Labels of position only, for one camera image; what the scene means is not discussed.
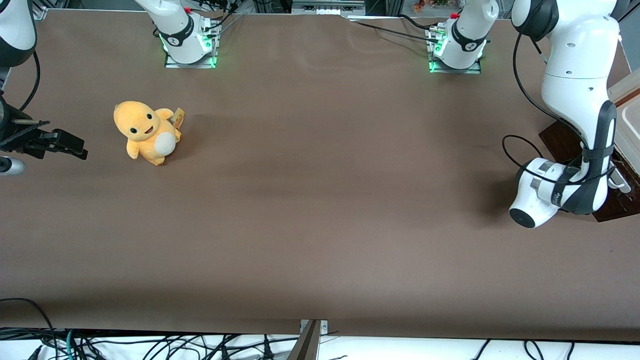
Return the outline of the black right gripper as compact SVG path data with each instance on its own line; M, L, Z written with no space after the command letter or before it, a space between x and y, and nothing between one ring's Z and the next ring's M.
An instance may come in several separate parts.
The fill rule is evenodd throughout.
M41 130L49 121L34 120L1 98L0 148L2 152L16 152L44 159L46 152L63 153L86 160L89 151L85 141L62 129Z

